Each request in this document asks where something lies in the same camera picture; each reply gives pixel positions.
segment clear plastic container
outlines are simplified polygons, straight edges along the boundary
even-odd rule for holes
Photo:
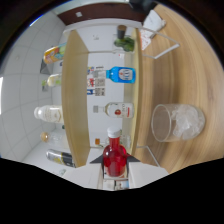
[[[205,125],[202,111],[188,104],[159,104],[152,115],[151,128],[159,142],[195,138]]]
[[[35,118],[46,122],[64,124],[61,105],[46,105],[43,107],[36,107],[34,110],[34,116]]]

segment cup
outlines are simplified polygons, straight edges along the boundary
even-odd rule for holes
[[[202,111],[188,104],[159,104],[152,114],[151,128],[159,142],[188,140],[199,135],[204,128]]]

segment red bottle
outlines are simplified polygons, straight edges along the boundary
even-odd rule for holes
[[[120,145],[120,129],[116,126],[107,129],[110,144],[103,152],[105,171],[110,177],[120,177],[125,172],[127,163],[127,152],[124,146]]]

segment white label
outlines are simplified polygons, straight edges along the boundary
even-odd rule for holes
[[[133,71],[131,69],[121,69],[119,71],[119,77],[122,80],[132,80]]]
[[[46,108],[44,111],[44,120],[47,122],[60,123],[62,114],[58,108]]]
[[[116,118],[132,118],[134,115],[132,103],[111,103],[107,113],[110,117]]]

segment plastic bottle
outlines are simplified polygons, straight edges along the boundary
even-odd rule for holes
[[[47,79],[47,85],[50,87],[61,86],[62,74],[53,74]]]
[[[64,124],[61,105],[46,105],[43,107],[36,107],[34,110],[34,116],[35,118],[46,122]]]
[[[46,157],[52,162],[59,163],[65,166],[75,167],[75,163],[70,153],[60,152],[54,149],[49,149],[46,152]]]
[[[56,132],[42,132],[40,134],[40,139],[42,142],[47,143],[50,146],[61,147],[69,149],[68,140],[65,134],[60,134]]]
[[[125,172],[127,152],[120,145],[120,128],[111,126],[107,133],[110,144],[103,151],[104,168],[108,176],[121,177]]]
[[[105,107],[93,106],[94,113],[106,113],[113,118],[133,118],[133,103],[108,103]]]
[[[134,83],[135,82],[135,69],[128,67],[113,67],[110,70],[94,71],[94,78],[107,78],[117,83]]]
[[[65,49],[66,49],[66,43],[63,43],[45,51],[43,58],[44,62],[46,64],[51,64],[56,61],[63,60]]]

